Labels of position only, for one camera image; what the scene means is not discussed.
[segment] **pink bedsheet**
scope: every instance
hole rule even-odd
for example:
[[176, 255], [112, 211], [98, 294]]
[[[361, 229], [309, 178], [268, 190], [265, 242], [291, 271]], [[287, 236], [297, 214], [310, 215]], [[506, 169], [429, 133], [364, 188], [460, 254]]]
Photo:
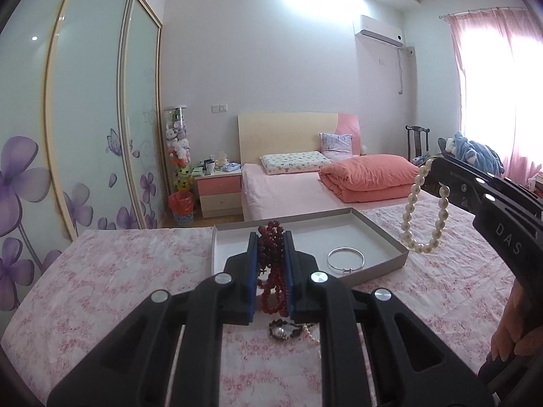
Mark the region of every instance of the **pink bedsheet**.
[[[416, 204], [417, 239], [430, 237], [436, 200]], [[403, 210], [401, 205], [364, 213], [398, 238]], [[451, 206], [437, 250], [410, 253], [404, 268], [358, 289], [392, 290], [477, 371], [509, 296], [512, 274], [472, 228], [472, 220]], [[183, 292], [209, 276], [211, 237], [212, 228], [85, 232], [15, 312], [2, 338], [7, 357], [40, 400], [47, 400], [52, 387], [151, 292]], [[258, 312], [250, 326], [225, 326], [220, 406], [322, 405], [318, 347], [304, 337], [270, 338], [271, 319]]]
[[[268, 176], [262, 166], [245, 164], [242, 176], [245, 221], [351, 207], [363, 211], [407, 202], [405, 198], [400, 198], [344, 204], [328, 190], [316, 172]], [[432, 196], [424, 191], [419, 195], [419, 199], [428, 197]]]

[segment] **finger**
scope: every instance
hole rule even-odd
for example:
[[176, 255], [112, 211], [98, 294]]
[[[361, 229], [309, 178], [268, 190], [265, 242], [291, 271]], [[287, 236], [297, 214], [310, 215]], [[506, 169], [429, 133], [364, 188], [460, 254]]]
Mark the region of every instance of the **finger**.
[[512, 299], [512, 303], [515, 308], [518, 308], [522, 303], [522, 300], [524, 299], [524, 288], [521, 286], [518, 280], [515, 280], [513, 283], [511, 296], [509, 298]]
[[518, 343], [522, 337], [524, 330], [524, 321], [520, 311], [513, 307], [512, 298], [506, 304], [503, 310], [503, 317], [500, 321], [500, 326], [505, 328], [514, 343]]
[[495, 361], [499, 356], [505, 363], [515, 348], [515, 344], [509, 336], [509, 332], [505, 329], [499, 329], [493, 334], [490, 340], [490, 353], [492, 353], [492, 361]]
[[531, 356], [543, 351], [543, 326], [529, 332], [515, 346], [515, 355]]

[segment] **pink curtain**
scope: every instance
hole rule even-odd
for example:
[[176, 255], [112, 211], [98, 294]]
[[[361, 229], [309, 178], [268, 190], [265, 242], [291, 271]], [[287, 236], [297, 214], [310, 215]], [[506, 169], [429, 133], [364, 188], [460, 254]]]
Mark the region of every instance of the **pink curtain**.
[[543, 34], [525, 9], [445, 17], [460, 75], [462, 133], [525, 186], [543, 163]]

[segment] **floor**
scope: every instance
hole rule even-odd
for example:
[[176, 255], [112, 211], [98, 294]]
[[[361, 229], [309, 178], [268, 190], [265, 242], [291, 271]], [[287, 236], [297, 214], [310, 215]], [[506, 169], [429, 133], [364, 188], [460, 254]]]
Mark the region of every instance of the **floor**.
[[[168, 217], [164, 224], [164, 228], [177, 228], [175, 221], [173, 220], [173, 215], [170, 210], [167, 211]], [[191, 228], [203, 228], [204, 226], [215, 226], [221, 224], [235, 224], [238, 222], [243, 222], [243, 215], [237, 214], [234, 216], [223, 216], [223, 217], [202, 217], [202, 210], [197, 208], [194, 211], [194, 222], [190, 226]]]

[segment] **wooden headboard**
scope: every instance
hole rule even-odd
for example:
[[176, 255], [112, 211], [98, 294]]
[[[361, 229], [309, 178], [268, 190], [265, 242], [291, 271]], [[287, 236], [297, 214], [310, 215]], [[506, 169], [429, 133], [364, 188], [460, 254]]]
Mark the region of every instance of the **wooden headboard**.
[[242, 113], [238, 116], [242, 164], [263, 155], [320, 150], [320, 133], [352, 134], [360, 154], [358, 116], [343, 113]]

